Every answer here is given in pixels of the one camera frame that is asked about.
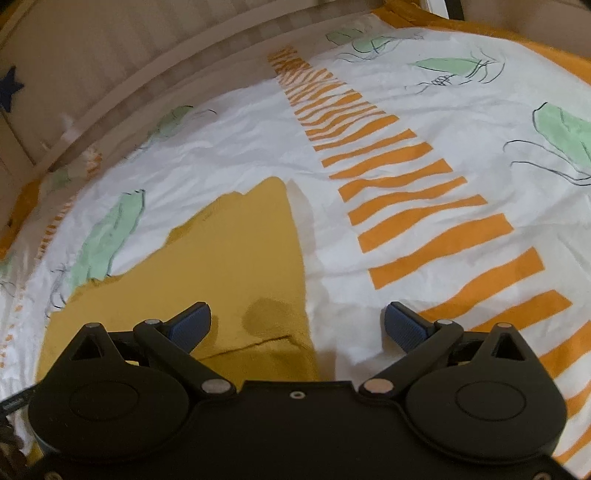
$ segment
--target silver screw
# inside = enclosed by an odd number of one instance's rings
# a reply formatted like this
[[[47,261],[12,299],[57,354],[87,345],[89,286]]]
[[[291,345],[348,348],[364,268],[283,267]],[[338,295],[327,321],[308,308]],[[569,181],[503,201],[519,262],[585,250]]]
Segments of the silver screw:
[[[370,393],[388,393],[394,390],[394,384],[385,378],[372,378],[363,384],[365,389]]]
[[[223,378],[211,378],[203,382],[201,388],[205,393],[210,395],[221,395],[230,391],[232,384]]]

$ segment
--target mattress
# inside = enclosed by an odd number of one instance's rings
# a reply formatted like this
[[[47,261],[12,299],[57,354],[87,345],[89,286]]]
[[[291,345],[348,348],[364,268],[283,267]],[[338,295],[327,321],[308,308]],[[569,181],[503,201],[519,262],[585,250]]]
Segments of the mattress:
[[[34,381],[77,288],[278,177],[321,378],[359,384],[401,357],[380,323],[394,300],[466,330],[513,323],[567,400],[555,457],[586,475],[591,89],[519,43],[391,14],[228,58],[64,167],[0,267],[0,395]]]

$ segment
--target bed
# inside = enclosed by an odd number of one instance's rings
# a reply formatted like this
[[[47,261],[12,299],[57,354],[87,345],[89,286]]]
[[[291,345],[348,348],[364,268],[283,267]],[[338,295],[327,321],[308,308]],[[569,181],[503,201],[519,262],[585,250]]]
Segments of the bed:
[[[402,355],[380,322],[398,300],[513,323],[567,401],[555,458],[591,471],[591,66],[401,0],[366,10],[228,55],[52,158],[0,263],[0,397],[84,323],[192,300],[217,325],[194,356],[229,378],[359,384]]]

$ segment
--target blue star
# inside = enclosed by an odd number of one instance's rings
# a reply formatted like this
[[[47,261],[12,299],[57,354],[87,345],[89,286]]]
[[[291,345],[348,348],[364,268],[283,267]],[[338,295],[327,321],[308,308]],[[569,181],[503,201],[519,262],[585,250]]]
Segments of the blue star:
[[[12,67],[6,76],[0,80],[0,106],[6,113],[10,113],[12,96],[24,87],[22,83],[15,82],[14,73],[17,68]]]

